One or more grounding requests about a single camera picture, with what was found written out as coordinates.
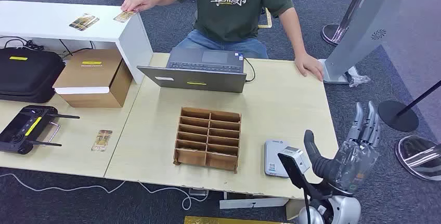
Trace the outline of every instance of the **person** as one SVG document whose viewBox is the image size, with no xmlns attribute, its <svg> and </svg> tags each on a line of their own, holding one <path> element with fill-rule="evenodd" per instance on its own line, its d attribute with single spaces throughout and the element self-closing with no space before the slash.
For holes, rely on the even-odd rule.
<svg viewBox="0 0 441 224">
<path fill-rule="evenodd" d="M 175 1 L 125 0 L 121 9 L 143 11 Z M 292 0 L 197 0 L 194 29 L 177 47 L 241 51 L 245 57 L 268 58 L 266 47 L 256 39 L 258 19 L 263 7 L 274 18 L 280 18 L 294 49 L 295 65 L 299 71 L 306 76 L 306 70 L 309 70 L 322 81 L 322 65 L 305 50 Z"/>
</svg>

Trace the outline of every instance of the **laptop lid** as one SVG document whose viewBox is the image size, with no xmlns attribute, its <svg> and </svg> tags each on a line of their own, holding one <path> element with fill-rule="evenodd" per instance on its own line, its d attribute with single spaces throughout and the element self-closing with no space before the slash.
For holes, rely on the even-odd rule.
<svg viewBox="0 0 441 224">
<path fill-rule="evenodd" d="M 226 91 L 230 93 L 241 93 L 247 76 L 245 73 L 220 73 L 141 66 L 137 66 L 137 68 L 161 87 Z"/>
</svg>

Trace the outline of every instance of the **cardboard compartment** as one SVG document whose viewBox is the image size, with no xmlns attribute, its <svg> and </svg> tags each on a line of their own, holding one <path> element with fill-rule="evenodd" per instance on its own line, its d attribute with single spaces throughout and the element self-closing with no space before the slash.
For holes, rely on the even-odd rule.
<svg viewBox="0 0 441 224">
<path fill-rule="evenodd" d="M 207 152 L 205 165 L 236 171 L 237 156 Z"/>
<path fill-rule="evenodd" d="M 181 116 L 179 123 L 208 128 L 209 120 L 195 118 L 195 117 Z"/>
<path fill-rule="evenodd" d="M 205 155 L 203 151 L 187 150 L 187 149 L 175 149 L 174 163 L 187 163 L 194 165 L 205 165 Z"/>
<path fill-rule="evenodd" d="M 228 138 L 228 137 L 211 137 L 211 136 L 209 136 L 208 143 L 238 147 L 239 146 L 239 139 Z"/>
<path fill-rule="evenodd" d="M 211 120 L 240 123 L 240 114 L 233 112 L 214 111 L 211 113 Z"/>
<path fill-rule="evenodd" d="M 237 173 L 241 115 L 182 107 L 174 164 L 232 170 Z"/>
<path fill-rule="evenodd" d="M 196 118 L 204 118 L 204 119 L 210 119 L 210 112 L 208 110 L 202 110 L 202 109 L 196 109 L 196 108 L 190 108 L 190 107 L 183 107 L 181 109 L 181 116 L 189 116 L 189 117 L 196 117 Z"/>
<path fill-rule="evenodd" d="M 239 148 L 217 144 L 208 144 L 207 151 L 237 156 L 239 153 Z"/>
<path fill-rule="evenodd" d="M 210 136 L 239 138 L 239 131 L 226 129 L 209 129 Z"/>
<path fill-rule="evenodd" d="M 185 140 L 176 140 L 176 148 L 177 149 L 193 149 L 193 150 L 200 150 L 200 151 L 206 151 L 206 144 L 201 142 L 192 142 L 192 141 L 185 141 Z"/>
<path fill-rule="evenodd" d="M 206 135 L 199 135 L 199 134 L 186 133 L 186 132 L 178 132 L 176 139 L 184 140 L 184 141 L 203 142 L 203 143 L 207 142 Z"/>
<path fill-rule="evenodd" d="M 210 120 L 210 128 L 216 129 L 230 129 L 230 130 L 240 130 L 239 123 L 223 122 L 217 120 Z"/>
<path fill-rule="evenodd" d="M 194 134 L 201 134 L 201 135 L 207 135 L 208 134 L 208 128 L 199 127 L 199 126 L 192 126 L 192 125 L 186 125 L 186 124 L 180 124 L 178 131 L 179 132 L 194 133 Z"/>
</svg>

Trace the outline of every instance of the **laptop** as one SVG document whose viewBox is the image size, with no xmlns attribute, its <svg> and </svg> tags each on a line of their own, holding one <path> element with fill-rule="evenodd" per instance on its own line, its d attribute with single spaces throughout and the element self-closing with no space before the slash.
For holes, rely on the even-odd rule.
<svg viewBox="0 0 441 224">
<path fill-rule="evenodd" d="M 167 66 L 137 66 L 161 87 L 241 93 L 247 74 L 243 53 L 173 48 Z"/>
</svg>

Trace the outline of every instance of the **black carrying case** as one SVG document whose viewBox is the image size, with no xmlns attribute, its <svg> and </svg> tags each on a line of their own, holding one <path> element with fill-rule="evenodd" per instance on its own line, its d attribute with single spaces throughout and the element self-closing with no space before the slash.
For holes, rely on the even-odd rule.
<svg viewBox="0 0 441 224">
<path fill-rule="evenodd" d="M 56 53 L 29 49 L 0 49 L 0 99 L 44 103 L 65 64 Z"/>
</svg>

